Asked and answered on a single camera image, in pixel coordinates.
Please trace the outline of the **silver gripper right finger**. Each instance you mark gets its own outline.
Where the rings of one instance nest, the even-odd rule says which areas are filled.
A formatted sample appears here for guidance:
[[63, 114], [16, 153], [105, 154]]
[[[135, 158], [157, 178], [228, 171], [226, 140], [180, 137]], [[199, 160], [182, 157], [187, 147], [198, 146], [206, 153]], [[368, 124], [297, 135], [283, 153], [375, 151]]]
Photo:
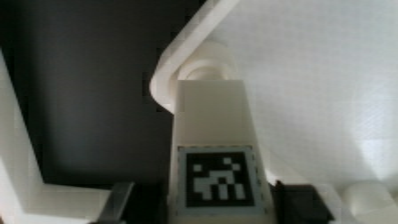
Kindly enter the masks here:
[[329, 224], [334, 221], [334, 215], [313, 185], [285, 184], [278, 181], [270, 189], [278, 224]]

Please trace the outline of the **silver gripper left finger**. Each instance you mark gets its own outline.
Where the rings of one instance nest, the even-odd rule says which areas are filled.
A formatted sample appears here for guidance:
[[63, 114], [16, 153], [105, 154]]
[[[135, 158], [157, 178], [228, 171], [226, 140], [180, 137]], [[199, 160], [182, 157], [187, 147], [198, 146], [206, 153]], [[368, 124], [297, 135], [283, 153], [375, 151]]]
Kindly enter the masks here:
[[87, 224], [167, 224], [164, 185], [116, 183], [98, 219]]

